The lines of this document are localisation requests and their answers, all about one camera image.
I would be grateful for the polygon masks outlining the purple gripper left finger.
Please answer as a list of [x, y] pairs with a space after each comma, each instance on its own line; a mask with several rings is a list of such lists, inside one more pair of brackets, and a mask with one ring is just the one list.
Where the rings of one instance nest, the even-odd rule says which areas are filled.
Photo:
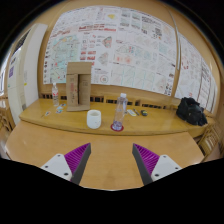
[[87, 143], [65, 155], [54, 155], [42, 166], [42, 169], [78, 185], [90, 154], [91, 144]]

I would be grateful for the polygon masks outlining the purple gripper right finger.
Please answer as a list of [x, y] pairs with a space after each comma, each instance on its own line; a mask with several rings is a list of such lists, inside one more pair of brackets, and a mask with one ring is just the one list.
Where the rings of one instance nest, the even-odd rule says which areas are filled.
[[133, 144], [132, 154], [144, 185], [181, 170], [181, 167], [168, 155], [159, 156], [138, 144]]

